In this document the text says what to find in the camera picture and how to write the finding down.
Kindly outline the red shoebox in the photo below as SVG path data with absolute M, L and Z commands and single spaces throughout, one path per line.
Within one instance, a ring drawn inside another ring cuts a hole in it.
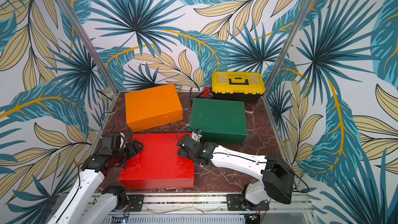
M 121 170 L 119 182 L 127 189 L 194 187 L 194 164 L 177 155 L 183 133 L 135 134 L 143 150 Z

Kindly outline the green shoebox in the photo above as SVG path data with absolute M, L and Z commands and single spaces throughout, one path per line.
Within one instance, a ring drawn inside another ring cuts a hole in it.
M 204 142 L 243 144 L 248 137 L 244 102 L 194 99 L 190 128 L 201 130 Z

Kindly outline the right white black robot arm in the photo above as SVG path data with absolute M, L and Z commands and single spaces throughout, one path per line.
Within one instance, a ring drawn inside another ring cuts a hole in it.
M 177 146 L 177 155 L 197 166 L 227 168 L 258 180 L 244 186 L 240 194 L 227 195 L 229 211 L 267 210 L 270 200 L 291 203 L 295 173 L 280 155 L 251 155 L 212 142 L 201 143 L 198 134 L 185 134 Z

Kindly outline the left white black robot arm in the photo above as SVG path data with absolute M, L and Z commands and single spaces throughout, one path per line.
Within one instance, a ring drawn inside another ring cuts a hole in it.
M 100 138 L 101 146 L 84 162 L 78 179 L 48 221 L 49 224 L 97 224 L 112 211 L 127 215 L 132 201 L 123 186 L 108 186 L 93 207 L 84 214 L 92 195 L 112 168 L 126 168 L 127 161 L 142 152 L 144 144 L 125 141 L 123 133 L 112 133 Z

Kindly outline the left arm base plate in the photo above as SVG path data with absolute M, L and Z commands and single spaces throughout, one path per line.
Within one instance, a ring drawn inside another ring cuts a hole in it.
M 141 212 L 144 195 L 117 195 L 116 212 Z

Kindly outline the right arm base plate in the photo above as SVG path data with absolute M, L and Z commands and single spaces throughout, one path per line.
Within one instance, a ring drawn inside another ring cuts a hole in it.
M 227 207 L 229 211 L 268 211 L 269 202 L 261 201 L 253 204 L 246 200 L 241 194 L 227 194 Z

